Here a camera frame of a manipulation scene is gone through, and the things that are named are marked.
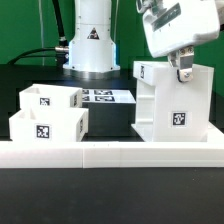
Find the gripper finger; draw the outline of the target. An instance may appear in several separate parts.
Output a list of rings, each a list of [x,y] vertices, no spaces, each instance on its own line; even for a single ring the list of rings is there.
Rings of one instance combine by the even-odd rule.
[[[187,46],[168,54],[168,62],[177,68],[177,79],[181,83],[193,79],[194,47]]]

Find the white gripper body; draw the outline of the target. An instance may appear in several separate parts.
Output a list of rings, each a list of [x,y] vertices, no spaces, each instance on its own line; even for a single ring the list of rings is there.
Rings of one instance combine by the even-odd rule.
[[[221,0],[136,0],[136,8],[154,58],[219,36]]]

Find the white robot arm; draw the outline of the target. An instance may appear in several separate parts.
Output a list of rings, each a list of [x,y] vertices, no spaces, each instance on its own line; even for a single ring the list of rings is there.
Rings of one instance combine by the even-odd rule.
[[[69,42],[68,71],[117,70],[110,37],[111,0],[74,0],[75,36]],[[168,58],[181,82],[193,78],[194,47],[215,40],[224,25],[224,0],[136,0],[152,57]]]

